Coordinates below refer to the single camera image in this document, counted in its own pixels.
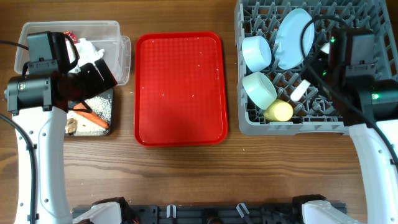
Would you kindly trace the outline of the large light blue plate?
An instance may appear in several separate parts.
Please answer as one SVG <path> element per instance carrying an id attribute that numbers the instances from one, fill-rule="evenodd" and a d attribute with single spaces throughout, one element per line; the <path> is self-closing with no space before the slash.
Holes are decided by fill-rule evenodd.
<path id="1" fill-rule="evenodd" d="M 277 50 L 275 59 L 279 59 L 278 67 L 289 70 L 300 65 L 304 57 L 300 49 L 300 35 L 305 25 L 312 20 L 311 15 L 304 9 L 294 9 L 282 21 L 275 44 Z"/>

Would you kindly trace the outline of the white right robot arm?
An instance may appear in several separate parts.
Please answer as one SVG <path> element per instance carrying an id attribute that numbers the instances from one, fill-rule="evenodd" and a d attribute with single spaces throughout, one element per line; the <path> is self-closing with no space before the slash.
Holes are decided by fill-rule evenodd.
<path id="1" fill-rule="evenodd" d="M 304 75 L 333 102 L 358 154 L 368 223 L 397 223 L 397 82 L 376 78 L 375 35 L 335 29 Z"/>

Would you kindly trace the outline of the green bowl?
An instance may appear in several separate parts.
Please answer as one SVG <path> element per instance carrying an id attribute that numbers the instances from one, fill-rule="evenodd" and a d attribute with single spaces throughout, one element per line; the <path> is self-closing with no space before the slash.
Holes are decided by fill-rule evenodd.
<path id="1" fill-rule="evenodd" d="M 243 88 L 252 102 L 266 110 L 276 100 L 277 93 L 272 82 L 261 72 L 254 72 L 242 80 Z"/>

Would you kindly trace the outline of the red snack wrapper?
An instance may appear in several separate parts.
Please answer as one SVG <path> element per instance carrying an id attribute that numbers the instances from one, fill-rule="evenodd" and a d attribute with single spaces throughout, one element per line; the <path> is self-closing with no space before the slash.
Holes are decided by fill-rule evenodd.
<path id="1" fill-rule="evenodd" d="M 76 43 L 78 42 L 78 40 L 77 40 L 77 38 L 76 38 L 76 36 L 74 35 L 73 32 L 71 32 L 71 31 L 66 31 L 66 32 L 64 32 L 64 34 L 67 35 L 69 38 L 71 38 L 71 40 L 72 40 L 72 42 L 73 42 L 74 44 L 76 44 Z"/>

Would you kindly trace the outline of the brown food scrap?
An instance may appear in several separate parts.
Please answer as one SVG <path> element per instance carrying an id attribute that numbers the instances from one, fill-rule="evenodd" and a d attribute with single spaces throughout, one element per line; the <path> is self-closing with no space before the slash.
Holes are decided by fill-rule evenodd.
<path id="1" fill-rule="evenodd" d="M 78 128 L 78 121 L 74 118 L 67 119 L 67 124 L 65 126 L 65 133 L 66 134 L 73 134 L 76 132 Z"/>

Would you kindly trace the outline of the small light blue bowl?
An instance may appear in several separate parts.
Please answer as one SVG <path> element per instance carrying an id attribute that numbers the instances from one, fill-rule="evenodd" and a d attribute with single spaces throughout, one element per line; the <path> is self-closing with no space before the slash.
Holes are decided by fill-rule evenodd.
<path id="1" fill-rule="evenodd" d="M 260 72 L 271 64 L 271 48 L 262 36 L 247 37 L 242 43 L 243 58 L 252 72 Z"/>

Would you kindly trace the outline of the white tissue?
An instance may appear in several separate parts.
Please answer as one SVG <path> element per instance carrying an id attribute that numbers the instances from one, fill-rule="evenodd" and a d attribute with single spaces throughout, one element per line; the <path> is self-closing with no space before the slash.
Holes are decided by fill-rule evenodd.
<path id="1" fill-rule="evenodd" d="M 103 58 L 104 49 L 97 50 L 96 47 L 85 38 L 80 38 L 75 44 L 75 47 L 79 54 L 78 66 L 82 67 L 87 63 L 94 64 L 95 61 Z"/>

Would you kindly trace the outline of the white plastic spoon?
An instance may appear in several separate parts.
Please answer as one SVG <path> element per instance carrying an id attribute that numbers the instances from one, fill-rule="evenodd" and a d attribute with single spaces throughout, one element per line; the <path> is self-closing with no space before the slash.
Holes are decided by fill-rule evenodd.
<path id="1" fill-rule="evenodd" d="M 301 83 L 295 88 L 295 90 L 290 95 L 290 99 L 294 102 L 297 102 L 303 97 L 304 93 L 307 91 L 309 86 L 311 85 L 310 82 L 307 80 L 302 80 Z"/>

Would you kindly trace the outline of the orange carrot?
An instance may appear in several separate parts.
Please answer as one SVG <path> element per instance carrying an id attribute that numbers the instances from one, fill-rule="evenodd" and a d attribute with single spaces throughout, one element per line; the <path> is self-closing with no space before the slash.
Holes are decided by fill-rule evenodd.
<path id="1" fill-rule="evenodd" d="M 89 113 L 88 108 L 83 103 L 76 104 L 73 107 L 73 111 L 104 129 L 109 128 L 109 124 L 106 121 L 95 115 L 92 111 Z"/>

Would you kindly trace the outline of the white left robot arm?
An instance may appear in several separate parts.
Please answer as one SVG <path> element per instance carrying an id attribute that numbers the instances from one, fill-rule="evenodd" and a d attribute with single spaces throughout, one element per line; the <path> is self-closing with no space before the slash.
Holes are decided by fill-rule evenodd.
<path id="1" fill-rule="evenodd" d="M 30 60 L 4 91 L 11 118 L 1 116 L 16 131 L 18 148 L 18 206 L 16 223 L 72 223 L 65 188 L 63 143 L 70 103 L 112 89 L 118 83 L 99 58 L 78 73 L 78 50 L 67 45 L 63 32 L 27 36 Z"/>

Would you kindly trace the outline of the yellow plastic cup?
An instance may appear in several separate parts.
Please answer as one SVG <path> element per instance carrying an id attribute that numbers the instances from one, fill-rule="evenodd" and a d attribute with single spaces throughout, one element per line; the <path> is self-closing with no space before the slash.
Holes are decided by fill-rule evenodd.
<path id="1" fill-rule="evenodd" d="M 264 112 L 264 117 L 269 121 L 288 121 L 293 116 L 293 107 L 283 101 L 276 99 Z"/>

